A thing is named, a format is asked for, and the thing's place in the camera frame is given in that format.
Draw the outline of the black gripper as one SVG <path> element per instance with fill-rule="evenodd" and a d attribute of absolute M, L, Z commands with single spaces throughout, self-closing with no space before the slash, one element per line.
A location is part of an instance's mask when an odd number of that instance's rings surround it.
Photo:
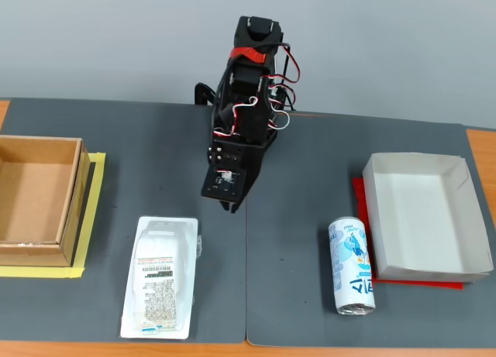
<path fill-rule="evenodd" d="M 265 148 L 228 139 L 213 139 L 208 148 L 207 193 L 227 193 L 230 212 L 241 207 L 260 172 Z M 225 211 L 229 202 L 220 201 Z"/>

